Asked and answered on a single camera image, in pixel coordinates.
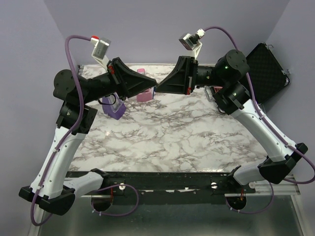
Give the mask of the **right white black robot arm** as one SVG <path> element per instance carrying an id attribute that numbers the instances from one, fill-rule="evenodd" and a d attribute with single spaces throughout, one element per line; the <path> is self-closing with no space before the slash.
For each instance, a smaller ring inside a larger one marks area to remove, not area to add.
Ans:
<path id="1" fill-rule="evenodd" d="M 226 186 L 233 193 L 250 182 L 264 179 L 279 184 L 308 150 L 304 143 L 297 144 L 288 138 L 255 107 L 249 90 L 239 82 L 248 71 L 246 57 L 238 50 L 227 52 L 214 67 L 201 66 L 193 57 L 180 56 L 173 71 L 155 88 L 159 93 L 189 95 L 195 87 L 220 87 L 212 95 L 217 106 L 239 121 L 267 152 L 263 162 L 240 166 L 230 173 Z"/>

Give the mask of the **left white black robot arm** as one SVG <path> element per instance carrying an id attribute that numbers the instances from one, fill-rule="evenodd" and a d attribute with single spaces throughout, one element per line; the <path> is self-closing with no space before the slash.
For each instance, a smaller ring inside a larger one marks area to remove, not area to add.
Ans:
<path id="1" fill-rule="evenodd" d="M 70 183 L 64 180 L 97 114 L 97 109 L 87 104 L 114 94 L 120 99 L 131 98 L 156 85 L 155 79 L 129 69 L 120 58 L 109 61 L 106 73 L 92 79 L 69 69 L 58 72 L 53 96 L 63 104 L 54 139 L 40 172 L 31 185 L 20 189 L 19 196 L 48 213 L 64 215 L 76 198 L 92 191 L 106 193 L 111 182 L 109 174 L 99 169 L 92 169 Z"/>

